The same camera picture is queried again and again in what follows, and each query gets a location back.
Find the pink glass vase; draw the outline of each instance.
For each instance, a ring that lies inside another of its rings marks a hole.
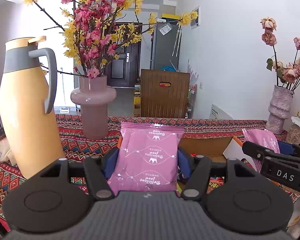
[[[83,134],[97,140],[108,134],[108,103],[117,96],[114,88],[107,86],[107,76],[79,78],[79,87],[71,92],[71,101],[81,106]]]
[[[290,117],[290,109],[293,100],[293,94],[289,89],[274,86],[272,99],[269,105],[269,118],[266,123],[266,129],[274,134],[281,134],[283,131],[284,120]]]

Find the gray handle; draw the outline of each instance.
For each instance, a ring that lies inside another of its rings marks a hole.
[[[49,94],[48,98],[44,101],[44,111],[46,114],[49,114],[52,111],[54,100],[57,93],[57,62],[56,55],[52,49],[36,49],[29,51],[29,57],[41,57],[46,56],[48,58],[48,67],[49,67]]]

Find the brown chair back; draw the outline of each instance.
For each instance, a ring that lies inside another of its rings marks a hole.
[[[189,73],[141,69],[141,116],[185,118],[189,81]]]

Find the patterned tablecloth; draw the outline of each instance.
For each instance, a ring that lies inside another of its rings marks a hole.
[[[109,133],[101,140],[90,140],[82,133],[81,116],[56,114],[61,144],[66,157],[75,162],[81,162],[91,155],[104,155],[109,149],[117,146],[120,136],[121,122],[159,123],[166,125],[184,125],[184,137],[191,138],[217,138],[237,136],[243,141],[242,128],[264,129],[266,121],[263,120],[201,120],[201,119],[167,119],[167,118],[131,118],[109,117]],[[285,140],[287,132],[277,136],[278,140]],[[38,139],[38,147],[47,147],[47,142]],[[14,188],[25,181],[17,166],[11,163],[0,164],[0,203]],[[87,192],[84,178],[71,178],[72,183]],[[0,221],[8,228],[0,204]]]

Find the pink wrapper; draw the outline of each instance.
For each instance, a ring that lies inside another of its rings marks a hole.
[[[183,126],[122,123],[122,143],[108,184],[120,190],[176,190],[178,143]]]
[[[274,136],[273,132],[270,132],[266,129],[260,130],[260,129],[251,129],[246,130],[242,129],[244,134],[244,141],[249,141],[256,143],[258,145],[261,145],[263,147],[269,148],[271,150],[274,150],[275,153],[280,153],[279,145],[277,138]],[[258,160],[253,159],[257,171],[261,171],[261,162]]]

